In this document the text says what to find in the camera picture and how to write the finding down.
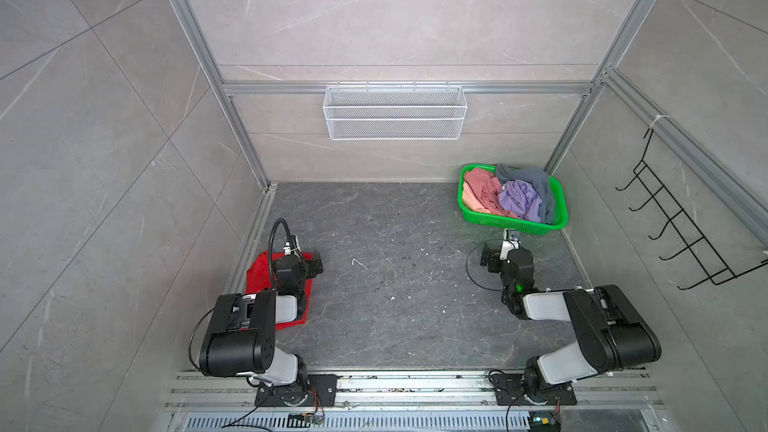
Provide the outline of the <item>purple t shirt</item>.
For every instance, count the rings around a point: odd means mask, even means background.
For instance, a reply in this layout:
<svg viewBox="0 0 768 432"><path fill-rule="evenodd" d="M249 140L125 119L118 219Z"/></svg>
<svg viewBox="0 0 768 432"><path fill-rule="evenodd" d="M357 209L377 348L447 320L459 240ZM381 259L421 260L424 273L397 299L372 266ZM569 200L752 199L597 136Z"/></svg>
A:
<svg viewBox="0 0 768 432"><path fill-rule="evenodd" d="M505 182L499 191L498 201L504 210L519 219L541 222L542 198L528 182L519 179Z"/></svg>

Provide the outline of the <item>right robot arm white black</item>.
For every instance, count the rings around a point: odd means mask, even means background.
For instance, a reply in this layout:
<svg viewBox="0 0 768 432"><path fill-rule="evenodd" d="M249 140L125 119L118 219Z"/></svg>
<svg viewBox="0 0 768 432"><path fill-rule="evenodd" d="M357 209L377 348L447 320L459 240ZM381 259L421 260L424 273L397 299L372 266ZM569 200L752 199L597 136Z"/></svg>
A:
<svg viewBox="0 0 768 432"><path fill-rule="evenodd" d="M571 325L575 341L526 362L522 397L534 404L563 399L573 382L656 362L661 343L616 285L540 290L531 251L504 242L484 245L480 264L501 280L501 302L517 319Z"/></svg>

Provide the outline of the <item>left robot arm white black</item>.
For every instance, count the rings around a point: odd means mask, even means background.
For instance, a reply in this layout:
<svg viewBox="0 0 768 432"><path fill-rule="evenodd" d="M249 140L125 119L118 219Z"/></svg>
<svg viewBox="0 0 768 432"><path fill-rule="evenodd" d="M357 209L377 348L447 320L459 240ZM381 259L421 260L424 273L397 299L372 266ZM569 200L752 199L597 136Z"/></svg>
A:
<svg viewBox="0 0 768 432"><path fill-rule="evenodd" d="M258 255L246 273L246 290L217 298L194 366L206 376L304 388L306 366L277 346L276 332L306 322L313 281L322 272L318 254Z"/></svg>

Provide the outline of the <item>red folded t shirt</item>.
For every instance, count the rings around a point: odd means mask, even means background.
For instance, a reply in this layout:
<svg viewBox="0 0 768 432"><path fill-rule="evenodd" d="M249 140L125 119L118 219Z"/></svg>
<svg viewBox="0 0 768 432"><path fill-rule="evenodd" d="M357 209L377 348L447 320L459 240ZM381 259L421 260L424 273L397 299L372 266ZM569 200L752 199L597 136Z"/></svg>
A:
<svg viewBox="0 0 768 432"><path fill-rule="evenodd" d="M257 294L263 290L274 289L274 257L267 257L269 251L262 252L247 272L245 294ZM309 300L297 300L293 296L279 296L276 301L276 329L282 330L305 324L309 310Z"/></svg>

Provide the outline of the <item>green plastic basket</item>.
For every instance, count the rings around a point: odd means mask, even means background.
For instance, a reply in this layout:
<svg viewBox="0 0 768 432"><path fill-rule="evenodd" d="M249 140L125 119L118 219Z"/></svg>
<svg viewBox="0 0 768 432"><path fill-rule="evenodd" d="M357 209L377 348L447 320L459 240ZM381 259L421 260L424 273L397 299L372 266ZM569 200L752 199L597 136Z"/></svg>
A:
<svg viewBox="0 0 768 432"><path fill-rule="evenodd" d="M555 221L553 225L530 222L530 221L522 220L519 218L515 219L515 218L509 218L504 216L471 211L462 203L461 195L462 195L462 186L463 186L463 175L465 172L468 172L469 170L472 170L475 167L489 170L495 175L496 166L491 166L486 164L468 164L464 166L463 169L461 170L460 176L459 176L458 191L457 191L457 203L465 221L472 224L483 225L488 227L515 229L520 232L534 234L534 235L545 235L551 231L560 230L567 225L568 213L567 213L567 204L566 204L563 187L557 179L555 179L550 175L549 175L550 183L554 193L555 208L556 208Z"/></svg>

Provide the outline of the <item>pink t shirt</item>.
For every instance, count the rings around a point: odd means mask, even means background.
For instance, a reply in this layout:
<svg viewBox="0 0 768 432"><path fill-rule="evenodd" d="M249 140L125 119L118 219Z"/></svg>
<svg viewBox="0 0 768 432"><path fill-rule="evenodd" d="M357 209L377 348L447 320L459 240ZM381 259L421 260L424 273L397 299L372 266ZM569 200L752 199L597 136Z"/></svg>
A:
<svg viewBox="0 0 768 432"><path fill-rule="evenodd" d="M462 203L473 212L517 219L513 212L499 202L501 183L489 170L475 167L463 175Z"/></svg>

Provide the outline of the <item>dark grey t shirt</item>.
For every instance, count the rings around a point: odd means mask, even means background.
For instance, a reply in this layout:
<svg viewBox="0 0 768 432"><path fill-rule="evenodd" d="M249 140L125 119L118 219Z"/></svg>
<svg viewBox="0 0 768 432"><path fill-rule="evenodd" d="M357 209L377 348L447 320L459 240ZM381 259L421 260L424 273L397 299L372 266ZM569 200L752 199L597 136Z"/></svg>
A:
<svg viewBox="0 0 768 432"><path fill-rule="evenodd" d="M540 223L547 225L554 224L556 211L555 198L550 183L550 176L546 172L536 167L516 169L511 166L499 164L495 168L495 176L499 179L501 186L507 181L516 179L530 183L542 198Z"/></svg>

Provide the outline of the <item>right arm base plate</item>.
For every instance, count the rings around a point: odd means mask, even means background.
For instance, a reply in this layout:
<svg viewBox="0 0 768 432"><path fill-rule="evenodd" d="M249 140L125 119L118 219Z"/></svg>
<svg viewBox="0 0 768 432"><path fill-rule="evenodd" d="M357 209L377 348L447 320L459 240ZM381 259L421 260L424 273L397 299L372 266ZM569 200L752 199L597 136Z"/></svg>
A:
<svg viewBox="0 0 768 432"><path fill-rule="evenodd" d="M569 383L549 385L523 373L491 371L487 376L501 406L573 406L577 399Z"/></svg>

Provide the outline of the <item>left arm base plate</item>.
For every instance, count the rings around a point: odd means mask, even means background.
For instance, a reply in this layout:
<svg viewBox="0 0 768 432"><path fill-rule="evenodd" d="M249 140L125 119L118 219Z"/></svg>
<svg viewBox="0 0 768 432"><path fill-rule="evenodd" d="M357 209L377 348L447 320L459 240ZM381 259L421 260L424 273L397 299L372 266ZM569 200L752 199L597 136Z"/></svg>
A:
<svg viewBox="0 0 768 432"><path fill-rule="evenodd" d="M334 374L300 375L289 385L256 387L254 404L260 407L330 407L335 404L338 376Z"/></svg>

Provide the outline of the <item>aluminium mounting rail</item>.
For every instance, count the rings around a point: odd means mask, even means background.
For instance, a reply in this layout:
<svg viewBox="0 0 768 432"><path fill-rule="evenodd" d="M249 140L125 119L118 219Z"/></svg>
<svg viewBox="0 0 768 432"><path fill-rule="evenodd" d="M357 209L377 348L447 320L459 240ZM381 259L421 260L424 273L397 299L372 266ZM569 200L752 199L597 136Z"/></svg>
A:
<svg viewBox="0 0 768 432"><path fill-rule="evenodd" d="M480 370L321 370L338 376L335 404L326 411L354 409L488 409L497 404ZM649 373L629 369L571 384L577 404L573 409L651 410L665 408ZM252 407L256 387L244 378L211 378L179 372L160 395L166 410L234 411ZM557 406L513 406L545 409Z"/></svg>

